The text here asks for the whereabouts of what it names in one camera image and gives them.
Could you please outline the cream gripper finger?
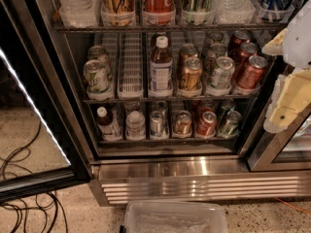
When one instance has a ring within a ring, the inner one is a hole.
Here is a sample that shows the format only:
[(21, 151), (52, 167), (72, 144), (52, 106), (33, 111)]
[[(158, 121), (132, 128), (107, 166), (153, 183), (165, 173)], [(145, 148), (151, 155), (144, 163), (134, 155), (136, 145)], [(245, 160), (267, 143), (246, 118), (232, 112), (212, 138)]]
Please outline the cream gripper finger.
[(264, 54), (267, 54), (270, 56), (282, 55), (283, 54), (283, 41), (284, 41), (286, 33), (287, 33), (287, 29), (283, 29), (272, 40), (270, 40), (267, 44), (265, 44), (264, 47), (261, 49), (261, 51)]

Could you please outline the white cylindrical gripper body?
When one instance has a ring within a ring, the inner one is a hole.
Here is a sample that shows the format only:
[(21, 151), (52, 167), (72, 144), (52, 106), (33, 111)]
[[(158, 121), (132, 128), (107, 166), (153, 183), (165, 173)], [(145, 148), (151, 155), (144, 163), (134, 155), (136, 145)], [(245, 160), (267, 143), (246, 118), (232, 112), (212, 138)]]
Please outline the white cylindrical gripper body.
[(298, 69), (279, 75), (265, 114), (263, 128), (269, 133), (286, 130), (311, 103), (311, 70)]

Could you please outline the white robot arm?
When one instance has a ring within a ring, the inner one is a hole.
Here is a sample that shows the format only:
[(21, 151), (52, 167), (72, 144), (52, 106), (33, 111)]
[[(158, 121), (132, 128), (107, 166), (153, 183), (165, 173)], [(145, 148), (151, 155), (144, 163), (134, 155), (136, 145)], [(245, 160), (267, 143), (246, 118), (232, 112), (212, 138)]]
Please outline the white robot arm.
[(311, 103), (311, 1), (308, 0), (288, 26), (268, 42), (262, 52), (282, 55), (294, 71), (279, 75), (265, 114), (263, 128), (269, 133), (286, 130)]

